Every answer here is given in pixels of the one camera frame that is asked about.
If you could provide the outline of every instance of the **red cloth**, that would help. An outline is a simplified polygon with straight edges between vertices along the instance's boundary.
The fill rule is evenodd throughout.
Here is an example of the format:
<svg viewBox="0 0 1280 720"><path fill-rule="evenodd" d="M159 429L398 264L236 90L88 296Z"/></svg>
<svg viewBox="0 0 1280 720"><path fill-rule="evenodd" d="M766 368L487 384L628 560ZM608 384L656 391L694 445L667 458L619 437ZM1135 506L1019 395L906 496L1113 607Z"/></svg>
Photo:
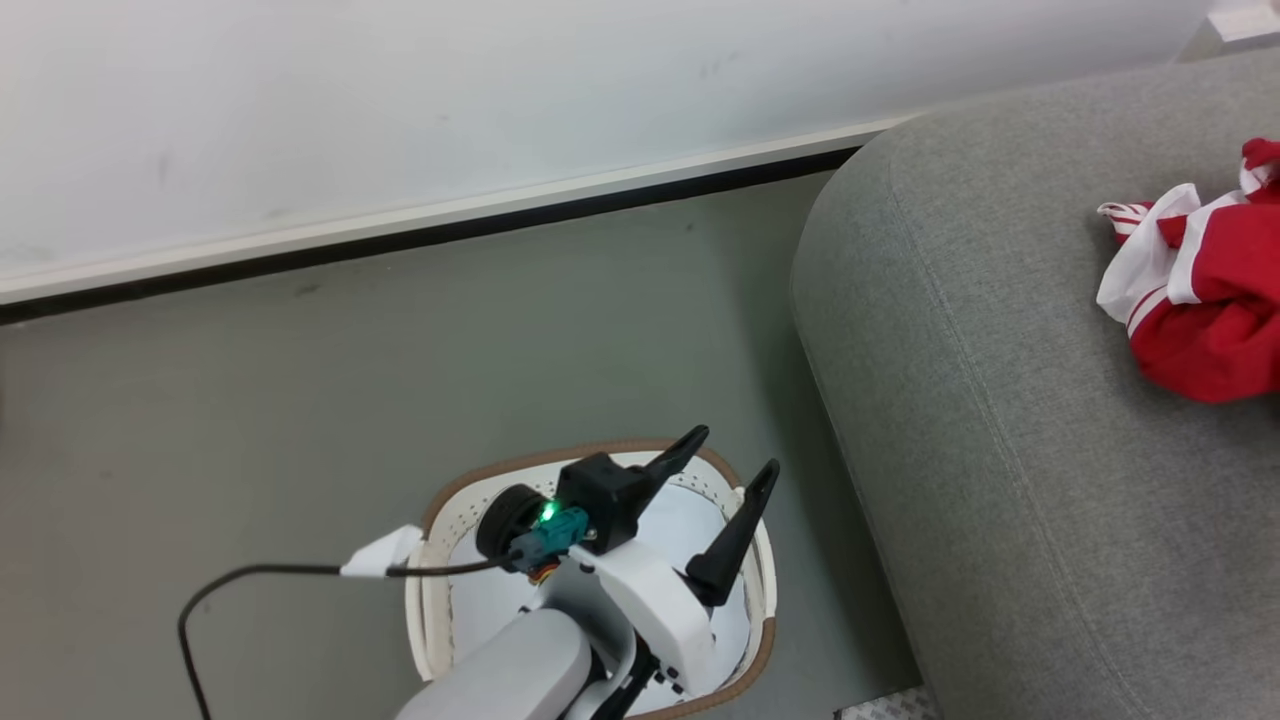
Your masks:
<svg viewBox="0 0 1280 720"><path fill-rule="evenodd" d="M1280 391L1280 142L1243 149L1240 191L1108 202L1123 243L1098 304L1152 382L1203 402Z"/></svg>

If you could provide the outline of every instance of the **fabric upholstery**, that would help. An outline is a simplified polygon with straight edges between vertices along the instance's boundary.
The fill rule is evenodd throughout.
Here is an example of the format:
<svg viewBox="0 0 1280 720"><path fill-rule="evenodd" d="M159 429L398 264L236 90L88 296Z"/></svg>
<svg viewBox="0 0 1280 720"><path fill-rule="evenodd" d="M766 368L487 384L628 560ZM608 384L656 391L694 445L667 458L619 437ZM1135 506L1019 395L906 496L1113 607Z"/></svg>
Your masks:
<svg viewBox="0 0 1280 720"><path fill-rule="evenodd" d="M1147 383L1094 209L1236 182L1280 53L1021 92L870 142L797 327L947 720L1280 717L1280 402Z"/></svg>

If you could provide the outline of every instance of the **white stripe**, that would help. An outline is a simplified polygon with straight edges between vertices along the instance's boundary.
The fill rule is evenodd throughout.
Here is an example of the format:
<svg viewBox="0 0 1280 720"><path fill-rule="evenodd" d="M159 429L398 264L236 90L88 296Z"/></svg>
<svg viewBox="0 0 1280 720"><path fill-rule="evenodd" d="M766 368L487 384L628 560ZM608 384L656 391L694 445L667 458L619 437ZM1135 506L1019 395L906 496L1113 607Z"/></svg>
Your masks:
<svg viewBox="0 0 1280 720"><path fill-rule="evenodd" d="M1156 305L1160 305L1166 297L1169 297L1169 292L1165 288L1160 288L1156 292L1152 292L1147 300L1142 301L1142 305L1134 310L1133 318L1129 320L1129 327L1125 328L1125 331L1129 332L1129 337L1133 337L1138 325L1140 325L1142 322L1147 319L1147 315L1151 315L1151 311L1156 309Z"/></svg>
<svg viewBox="0 0 1280 720"><path fill-rule="evenodd" d="M1201 301L1196 295L1196 288L1192 287L1192 269L1196 268L1196 259L1199 258L1201 247L1204 245L1204 231L1208 229L1210 217L1220 208L1240 205L1244 201L1244 195L1236 190L1187 215L1187 232L1183 234L1183 247L1178 251L1174 266L1169 270L1170 302L1174 305L1196 305Z"/></svg>
<svg viewBox="0 0 1280 720"><path fill-rule="evenodd" d="M1115 322L1128 325L1134 307L1147 293L1169 284L1174 249L1169 247L1156 224L1158 218L1188 215L1199 208L1192 183L1180 184L1156 201L1147 217L1120 246L1098 286L1098 305Z"/></svg>
<svg viewBox="0 0 1280 720"><path fill-rule="evenodd" d="M1252 170L1244 168L1244 161L1240 161L1240 190L1245 195L1253 195L1254 192L1262 190L1263 183L1267 181L1267 165L1258 165Z"/></svg>
<svg viewBox="0 0 1280 720"><path fill-rule="evenodd" d="M1133 205L1121 205L1119 202L1105 202L1101 208L1098 208L1098 214L1106 215L1112 220L1140 223L1142 219L1147 217L1147 210L1146 208L1143 208L1142 211L1137 211L1133 209Z"/></svg>

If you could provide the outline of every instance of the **white wall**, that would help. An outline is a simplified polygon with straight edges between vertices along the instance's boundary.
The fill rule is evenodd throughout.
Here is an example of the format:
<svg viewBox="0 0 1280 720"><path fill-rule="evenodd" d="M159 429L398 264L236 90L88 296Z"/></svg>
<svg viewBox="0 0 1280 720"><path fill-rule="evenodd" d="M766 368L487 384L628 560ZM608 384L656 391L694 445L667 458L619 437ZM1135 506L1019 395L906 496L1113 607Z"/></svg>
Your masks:
<svg viewBox="0 0 1280 720"><path fill-rule="evenodd" d="M1210 0L10 0L0 279L1167 61Z"/></svg>

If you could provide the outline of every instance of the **black cable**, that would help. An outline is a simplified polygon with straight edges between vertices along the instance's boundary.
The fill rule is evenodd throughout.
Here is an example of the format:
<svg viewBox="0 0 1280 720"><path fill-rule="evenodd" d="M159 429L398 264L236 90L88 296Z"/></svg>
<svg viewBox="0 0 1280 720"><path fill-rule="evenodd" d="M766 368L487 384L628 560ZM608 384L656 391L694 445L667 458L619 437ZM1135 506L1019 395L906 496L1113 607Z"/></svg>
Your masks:
<svg viewBox="0 0 1280 720"><path fill-rule="evenodd" d="M522 553L520 551L507 553L502 557L494 557L492 560L483 560L480 562L470 562L467 565L449 565L445 568L388 568L388 578L443 578L445 575L461 575L465 573L476 573L480 570L488 570L490 568L498 568L513 560L520 560ZM340 575L342 565L303 565L303 564L260 564L260 565L246 565L243 568L237 568L225 575L219 577L211 583L196 591L196 594L191 596L187 605L183 606L182 612L178 614L178 644L182 646L182 661L187 665L187 679L191 680L191 691L196 694L196 705L200 706L200 717L202 720L212 720L209 715L209 702L205 700L205 688L200 684L200 675L196 673L196 661L191 656L191 641L187 639L187 620L191 614L206 597L212 594L218 588L244 578L247 575Z"/></svg>

